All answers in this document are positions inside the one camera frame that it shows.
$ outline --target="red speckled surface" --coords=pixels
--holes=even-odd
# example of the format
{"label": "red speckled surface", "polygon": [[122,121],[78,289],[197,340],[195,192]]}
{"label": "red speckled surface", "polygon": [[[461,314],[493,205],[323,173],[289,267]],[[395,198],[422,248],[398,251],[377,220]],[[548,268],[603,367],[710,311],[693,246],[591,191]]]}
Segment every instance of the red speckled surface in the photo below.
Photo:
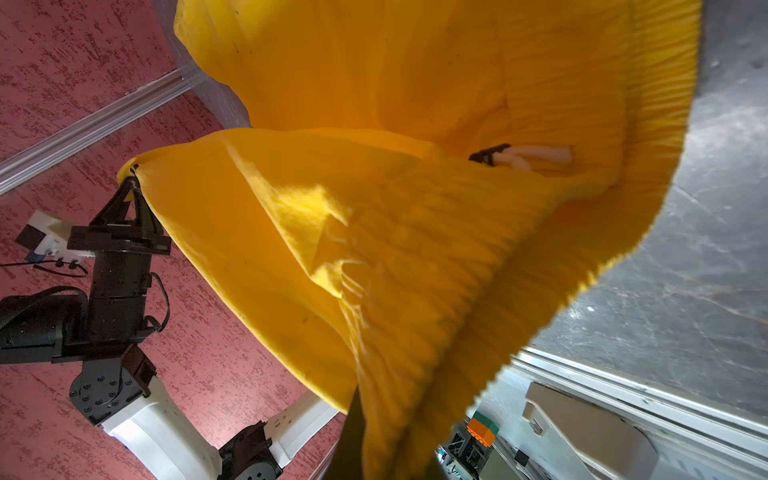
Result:
{"label": "red speckled surface", "polygon": [[[218,128],[199,99],[187,93],[1,195],[0,263],[23,259],[25,252],[13,240],[35,210],[86,224],[114,193],[114,174],[128,158]],[[243,427],[281,411],[305,391],[178,250],[170,258],[154,259],[153,271],[163,279],[174,314],[165,331],[141,348],[208,442],[222,446]],[[90,286],[27,267],[0,269],[0,296],[61,283]],[[162,317],[163,308],[161,295],[150,291],[147,312]],[[90,426],[71,406],[68,390],[79,368],[74,363],[0,366],[1,480],[153,478],[118,441]],[[339,417],[331,421],[282,478],[307,478],[336,441],[341,424]]]}
{"label": "red speckled surface", "polygon": [[152,0],[0,2],[0,161],[174,68]]}

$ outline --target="yellow cloth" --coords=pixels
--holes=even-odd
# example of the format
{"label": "yellow cloth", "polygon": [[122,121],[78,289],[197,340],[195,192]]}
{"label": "yellow cloth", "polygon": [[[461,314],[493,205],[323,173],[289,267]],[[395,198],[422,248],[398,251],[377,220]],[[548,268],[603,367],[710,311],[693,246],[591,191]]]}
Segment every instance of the yellow cloth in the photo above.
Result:
{"label": "yellow cloth", "polygon": [[[133,159],[176,244],[302,382],[359,386],[417,477],[510,354],[630,251],[677,166],[697,0],[181,0],[252,125]],[[467,157],[569,145],[535,171]]]}

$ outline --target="orange component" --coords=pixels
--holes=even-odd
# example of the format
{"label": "orange component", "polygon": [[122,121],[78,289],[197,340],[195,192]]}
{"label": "orange component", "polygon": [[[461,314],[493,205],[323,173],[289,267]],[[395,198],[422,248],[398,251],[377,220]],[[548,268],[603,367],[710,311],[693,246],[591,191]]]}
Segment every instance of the orange component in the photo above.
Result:
{"label": "orange component", "polygon": [[483,425],[477,419],[472,419],[467,425],[469,434],[475,437],[478,442],[482,443],[486,447],[493,445],[496,440],[496,435],[487,426]]}

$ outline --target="gray countertop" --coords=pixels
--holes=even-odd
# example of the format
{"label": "gray countertop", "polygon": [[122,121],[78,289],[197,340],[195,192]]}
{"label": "gray countertop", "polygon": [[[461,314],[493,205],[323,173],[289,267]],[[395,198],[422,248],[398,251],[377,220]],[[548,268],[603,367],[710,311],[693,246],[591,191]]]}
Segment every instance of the gray countertop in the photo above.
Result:
{"label": "gray countertop", "polygon": [[768,415],[768,2],[709,0],[674,186],[540,349]]}

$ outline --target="white plastic part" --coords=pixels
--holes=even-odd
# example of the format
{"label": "white plastic part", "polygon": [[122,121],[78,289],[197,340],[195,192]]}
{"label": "white plastic part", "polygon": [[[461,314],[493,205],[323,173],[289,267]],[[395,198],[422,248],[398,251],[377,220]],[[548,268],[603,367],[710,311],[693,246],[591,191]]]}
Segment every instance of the white plastic part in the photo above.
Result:
{"label": "white plastic part", "polygon": [[93,252],[86,250],[67,249],[69,233],[74,226],[71,220],[38,210],[29,218],[27,225],[45,233],[45,238],[33,250],[38,255],[53,256],[65,263],[79,262],[83,257],[94,256]]}
{"label": "white plastic part", "polygon": [[540,147],[526,145],[523,147],[508,147],[503,150],[505,154],[521,157],[540,158],[553,164],[569,164],[573,161],[570,147]]}
{"label": "white plastic part", "polygon": [[523,157],[519,157],[518,155],[508,154],[505,152],[495,152],[492,157],[496,164],[507,164],[512,168],[517,168],[518,170],[533,170],[531,164],[528,163],[528,161]]}
{"label": "white plastic part", "polygon": [[264,435],[272,439],[270,452],[281,468],[339,411],[307,392],[296,403],[266,421]]}
{"label": "white plastic part", "polygon": [[216,480],[219,451],[205,441],[168,396],[156,376],[151,394],[104,420],[104,431],[120,440],[158,480]]}
{"label": "white plastic part", "polygon": [[523,418],[534,434],[556,432],[598,480],[648,480],[658,454],[639,430],[613,413],[537,383]]}

